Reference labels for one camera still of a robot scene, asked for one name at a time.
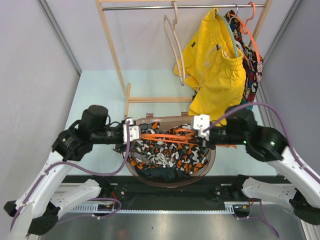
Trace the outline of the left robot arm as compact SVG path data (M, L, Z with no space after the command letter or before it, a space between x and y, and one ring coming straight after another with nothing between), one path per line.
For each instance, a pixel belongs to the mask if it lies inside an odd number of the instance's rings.
M17 200L8 201L3 207L12 217L10 240L26 240L30 235L48 233L58 221L75 207L88 201L102 201L121 206L110 198L111 188L96 179L88 179L77 187L61 194L56 191L71 171L76 168L98 178L116 175L125 166L107 173L94 172L79 166L82 158L93 150L94 145L125 145L129 156L130 144L140 138L139 127L130 117L117 126L107 122L108 109L91 105L68 129L62 131L51 147L43 168L28 190Z

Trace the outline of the orange black camouflage shorts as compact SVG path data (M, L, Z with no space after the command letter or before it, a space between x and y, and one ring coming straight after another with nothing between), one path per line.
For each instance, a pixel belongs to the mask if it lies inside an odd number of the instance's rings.
M189 123L161 130L161 122L141 124L141 133L147 138L137 140L130 145L127 159L139 175L155 178L156 174L164 174L166 181L178 177L188 177L197 173L209 163L209 150L198 144L187 143L177 137L192 137Z

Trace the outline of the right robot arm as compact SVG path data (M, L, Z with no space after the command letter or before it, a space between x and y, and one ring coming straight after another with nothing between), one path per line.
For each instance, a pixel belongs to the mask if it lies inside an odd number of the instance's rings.
M231 185L219 186L214 194L224 200L266 200L291 210L304 222L320 224L320 177L298 156L287 138L277 129L258 125L249 109L227 112L226 125L210 126L205 114L193 116L191 129L202 147L215 149L217 145L243 145L253 159L266 163L284 176L289 186L259 181L237 175Z

